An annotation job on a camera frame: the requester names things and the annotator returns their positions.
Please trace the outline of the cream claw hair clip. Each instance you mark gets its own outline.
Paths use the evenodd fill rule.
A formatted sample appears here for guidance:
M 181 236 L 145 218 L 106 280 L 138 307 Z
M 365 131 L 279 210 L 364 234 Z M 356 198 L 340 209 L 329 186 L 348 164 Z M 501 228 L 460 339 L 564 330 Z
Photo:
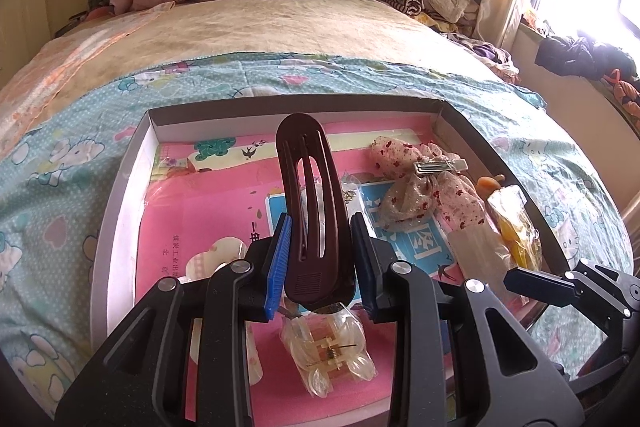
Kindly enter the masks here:
M 372 381 L 378 376 L 362 323 L 347 308 L 285 317 L 280 339 L 307 392 L 315 397 L 326 398 L 341 379 Z

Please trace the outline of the clear packaged hair accessory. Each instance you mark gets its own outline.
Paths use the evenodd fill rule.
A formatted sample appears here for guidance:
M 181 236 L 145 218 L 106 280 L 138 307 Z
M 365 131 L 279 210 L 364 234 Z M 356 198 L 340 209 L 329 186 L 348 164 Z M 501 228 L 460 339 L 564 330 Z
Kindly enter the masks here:
M 488 222 L 454 230 L 447 235 L 451 252 L 465 280 L 479 280 L 510 309 L 527 300 L 508 291 L 503 284 L 506 272 L 515 267 L 502 236 Z

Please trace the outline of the cream wardrobe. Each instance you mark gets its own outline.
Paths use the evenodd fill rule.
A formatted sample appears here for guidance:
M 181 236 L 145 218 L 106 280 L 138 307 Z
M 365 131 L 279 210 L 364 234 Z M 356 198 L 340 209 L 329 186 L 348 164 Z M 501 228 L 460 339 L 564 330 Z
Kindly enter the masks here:
M 50 39 L 46 0 L 1 0 L 1 87 Z

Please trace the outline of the dark shallow cardboard box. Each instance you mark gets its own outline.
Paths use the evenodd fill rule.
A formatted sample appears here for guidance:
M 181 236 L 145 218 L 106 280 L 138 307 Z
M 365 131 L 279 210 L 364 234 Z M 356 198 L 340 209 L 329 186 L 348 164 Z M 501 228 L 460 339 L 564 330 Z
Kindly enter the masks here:
M 203 323 L 195 421 L 249 426 L 254 418 L 245 325 L 266 323 L 281 295 L 317 310 L 360 295 L 375 323 L 397 329 L 388 421 L 446 424 L 440 322 L 451 325 L 462 426 L 578 426 L 582 403 L 554 364 L 477 280 L 437 282 L 399 259 L 389 243 L 350 215 L 323 124 L 340 118 L 440 114 L 485 166 L 500 158 L 465 117 L 434 98 L 399 95 L 283 95 L 235 98 L 146 112 L 122 158 L 105 210 L 99 257 L 126 247 L 125 195 L 139 148 L 172 141 L 270 131 L 276 138 L 286 211 L 274 232 L 208 279 L 161 277 L 105 335 L 55 413 L 59 426 L 181 426 L 186 391 L 186 330 Z

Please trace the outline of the dark clothes on windowsill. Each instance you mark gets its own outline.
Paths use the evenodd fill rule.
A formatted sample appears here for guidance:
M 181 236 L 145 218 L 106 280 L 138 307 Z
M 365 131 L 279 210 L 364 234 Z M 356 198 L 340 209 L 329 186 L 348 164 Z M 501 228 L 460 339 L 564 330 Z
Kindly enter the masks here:
M 639 69 L 634 59 L 612 44 L 589 37 L 549 36 L 541 40 L 535 64 L 560 77 L 582 77 L 600 82 L 615 102 L 639 119 Z

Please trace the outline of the dark red banana hair clip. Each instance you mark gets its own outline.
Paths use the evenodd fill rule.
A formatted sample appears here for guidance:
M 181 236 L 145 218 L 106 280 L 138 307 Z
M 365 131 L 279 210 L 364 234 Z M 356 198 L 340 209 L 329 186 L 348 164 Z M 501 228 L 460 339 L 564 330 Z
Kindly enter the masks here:
M 280 122 L 276 150 L 292 218 L 285 294 L 310 312 L 329 314 L 356 293 L 352 236 L 331 147 L 320 122 L 297 113 Z

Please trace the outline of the sheer bow hair clip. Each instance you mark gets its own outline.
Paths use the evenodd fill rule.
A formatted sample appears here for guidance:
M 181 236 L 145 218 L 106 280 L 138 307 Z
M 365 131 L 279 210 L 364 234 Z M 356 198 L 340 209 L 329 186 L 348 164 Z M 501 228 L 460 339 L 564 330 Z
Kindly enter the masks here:
M 370 157 L 375 170 L 393 181 L 380 206 L 380 218 L 386 229 L 405 229 L 431 217 L 449 231 L 486 222 L 484 202 L 469 178 L 450 170 L 419 176 L 414 169 L 418 162 L 453 162 L 459 155 L 434 142 L 413 145 L 379 136 L 370 145 Z

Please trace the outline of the Hello Kitty blue bedsheet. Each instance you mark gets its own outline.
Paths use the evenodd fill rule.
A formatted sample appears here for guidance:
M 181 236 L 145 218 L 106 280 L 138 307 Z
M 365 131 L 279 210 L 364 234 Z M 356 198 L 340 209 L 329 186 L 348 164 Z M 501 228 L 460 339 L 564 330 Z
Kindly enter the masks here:
M 1 163 L 1 352 L 28 393 L 18 420 L 51 418 L 91 355 L 92 248 L 130 140 L 149 109 L 270 95 L 423 93 L 454 106 L 524 185 L 567 257 L 634 269 L 613 199 L 533 92 L 458 61 L 231 53 L 109 75 L 27 132 Z

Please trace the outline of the beige bed cover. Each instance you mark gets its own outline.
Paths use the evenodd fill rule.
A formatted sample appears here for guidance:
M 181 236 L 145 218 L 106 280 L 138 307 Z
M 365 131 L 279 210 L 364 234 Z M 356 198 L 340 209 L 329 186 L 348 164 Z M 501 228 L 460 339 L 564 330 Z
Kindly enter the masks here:
M 375 0 L 218 0 L 84 23 L 46 43 L 1 90 L 1 153 L 81 95 L 122 75 L 233 52 L 358 57 L 493 80 L 434 30 Z

